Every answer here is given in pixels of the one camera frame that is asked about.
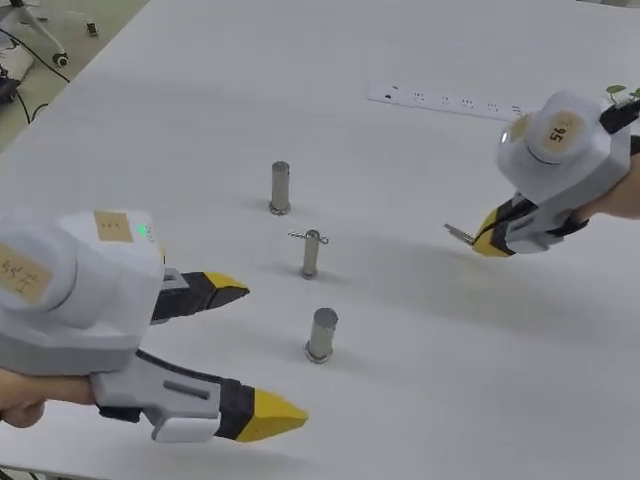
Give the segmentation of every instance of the tape label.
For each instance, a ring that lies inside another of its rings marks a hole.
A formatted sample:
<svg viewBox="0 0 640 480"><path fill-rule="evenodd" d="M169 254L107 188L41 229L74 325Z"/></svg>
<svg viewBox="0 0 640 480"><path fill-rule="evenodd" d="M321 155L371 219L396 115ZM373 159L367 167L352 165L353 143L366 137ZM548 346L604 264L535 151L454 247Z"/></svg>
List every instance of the tape label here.
<svg viewBox="0 0 640 480"><path fill-rule="evenodd" d="M567 150L584 126L582 118L568 110L556 113L549 123L551 126L544 137L542 146L554 153L562 153Z"/></svg>
<svg viewBox="0 0 640 480"><path fill-rule="evenodd" d="M0 287L37 304L51 283L51 271L29 257L0 243Z"/></svg>
<svg viewBox="0 0 640 480"><path fill-rule="evenodd" d="M93 212L93 216L100 241L133 243L131 225L126 213L97 210Z"/></svg>

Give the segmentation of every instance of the finger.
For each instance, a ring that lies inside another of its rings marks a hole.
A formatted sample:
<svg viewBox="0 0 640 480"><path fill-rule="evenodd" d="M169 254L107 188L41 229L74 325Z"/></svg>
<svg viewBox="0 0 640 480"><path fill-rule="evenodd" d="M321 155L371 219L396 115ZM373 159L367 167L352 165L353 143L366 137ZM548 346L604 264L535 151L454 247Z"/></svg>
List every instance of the finger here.
<svg viewBox="0 0 640 480"><path fill-rule="evenodd" d="M87 377L33 377L38 393L47 400L92 405L95 403Z"/></svg>
<svg viewBox="0 0 640 480"><path fill-rule="evenodd" d="M23 408L5 410L2 419L16 428L28 428L35 425L44 414L44 402Z"/></svg>

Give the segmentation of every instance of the white plastic casing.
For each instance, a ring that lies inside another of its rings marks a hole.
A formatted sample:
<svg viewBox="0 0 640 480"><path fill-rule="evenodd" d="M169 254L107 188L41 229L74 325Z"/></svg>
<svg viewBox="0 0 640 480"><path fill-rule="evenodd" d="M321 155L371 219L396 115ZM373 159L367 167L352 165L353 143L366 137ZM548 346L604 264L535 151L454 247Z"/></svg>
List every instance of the white plastic casing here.
<svg viewBox="0 0 640 480"><path fill-rule="evenodd" d="M218 418L169 417L152 433L158 443L201 443L211 440L220 428Z"/></svg>
<svg viewBox="0 0 640 480"><path fill-rule="evenodd" d="M106 213L124 219L103 225L121 229L120 240L100 238L92 211L57 220L0 214L0 277L7 275L3 249L50 273L37 301L25 301L0 281L0 367L85 375L127 364L149 327L164 263L148 213Z"/></svg>
<svg viewBox="0 0 640 480"><path fill-rule="evenodd" d="M561 112L570 112L581 126L567 148L551 150L545 141ZM600 114L597 102L570 92L554 94L542 110L527 117L523 135L507 128L498 148L500 172L536 205L575 187L609 156L611 137L599 123Z"/></svg>

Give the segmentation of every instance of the metal pin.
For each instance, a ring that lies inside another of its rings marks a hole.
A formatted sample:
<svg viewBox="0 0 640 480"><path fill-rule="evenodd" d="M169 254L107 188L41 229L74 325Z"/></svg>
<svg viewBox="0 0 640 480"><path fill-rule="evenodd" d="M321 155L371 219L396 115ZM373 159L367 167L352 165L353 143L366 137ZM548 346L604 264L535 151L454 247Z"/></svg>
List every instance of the metal pin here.
<svg viewBox="0 0 640 480"><path fill-rule="evenodd" d="M331 308L319 308L313 314L311 337L304 346L307 358L313 363L324 363L333 353L333 334L338 314Z"/></svg>
<svg viewBox="0 0 640 480"><path fill-rule="evenodd" d="M469 235L467 232L460 230L459 228L454 227L453 225L449 225L448 223L444 224L444 228L449 231L449 234L460 240L461 242L466 243L467 245L473 245L474 238Z"/></svg>
<svg viewBox="0 0 640 480"><path fill-rule="evenodd" d="M271 201L269 210L274 215L286 215L291 211L289 203L289 164L275 162L271 165Z"/></svg>
<svg viewBox="0 0 640 480"><path fill-rule="evenodd" d="M312 280L318 275L318 252L320 245L329 243L327 237L320 235L317 230L309 230L307 233L289 232L290 237L304 238L304 258L300 268L300 276L305 280Z"/></svg>

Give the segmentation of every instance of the table surface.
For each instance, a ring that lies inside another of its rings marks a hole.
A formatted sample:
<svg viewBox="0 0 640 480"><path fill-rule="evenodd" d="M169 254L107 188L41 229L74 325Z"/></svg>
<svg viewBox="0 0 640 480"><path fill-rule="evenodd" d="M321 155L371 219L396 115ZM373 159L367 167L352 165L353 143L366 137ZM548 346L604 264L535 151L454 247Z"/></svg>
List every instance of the table surface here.
<svg viewBox="0 0 640 480"><path fill-rule="evenodd" d="M125 480L636 475L638 225L596 219L544 255L474 256L442 224L475 229L511 195L493 164L503 125L367 102L364 86L597 92L612 71L633 78L621 57L637 18L465 2L150 2L3 155L0 205L150 210L168 264L252 291L143 346L276 391L310 420L256 444L161 445L145 423L52 403L34 428L0 428L0 464ZM571 19L616 23L561 43ZM280 218L277 160L292 168ZM287 236L309 228L330 238L314 281ZM322 366L303 353L319 307L340 316Z"/></svg>

